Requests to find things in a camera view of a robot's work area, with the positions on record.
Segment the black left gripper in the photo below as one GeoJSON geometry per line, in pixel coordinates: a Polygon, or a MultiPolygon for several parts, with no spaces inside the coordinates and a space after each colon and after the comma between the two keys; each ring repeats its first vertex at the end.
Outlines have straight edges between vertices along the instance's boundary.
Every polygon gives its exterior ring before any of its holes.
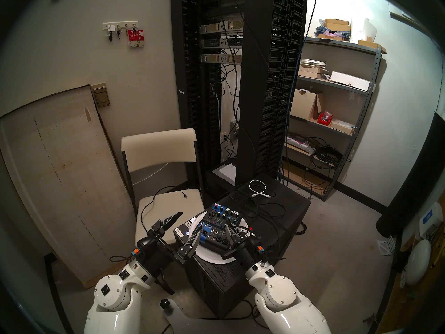
{"type": "Polygon", "coordinates": [[[163,239],[165,232],[182,215],[183,212],[177,212],[166,219],[158,220],[147,232],[147,236],[137,242],[139,253],[135,257],[136,261],[153,278],[158,278],[172,262],[182,267],[186,265],[199,245],[202,231],[192,233],[177,250],[163,239]]]}

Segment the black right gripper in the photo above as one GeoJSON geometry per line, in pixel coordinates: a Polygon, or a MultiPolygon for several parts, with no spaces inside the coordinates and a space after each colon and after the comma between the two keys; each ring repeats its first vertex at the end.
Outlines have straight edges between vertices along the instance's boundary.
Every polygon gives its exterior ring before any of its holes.
{"type": "Polygon", "coordinates": [[[260,239],[251,236],[250,231],[239,231],[236,226],[225,225],[225,232],[229,249],[222,253],[223,260],[233,257],[243,269],[249,269],[257,263],[264,266],[268,262],[268,256],[262,248],[260,239]]]}

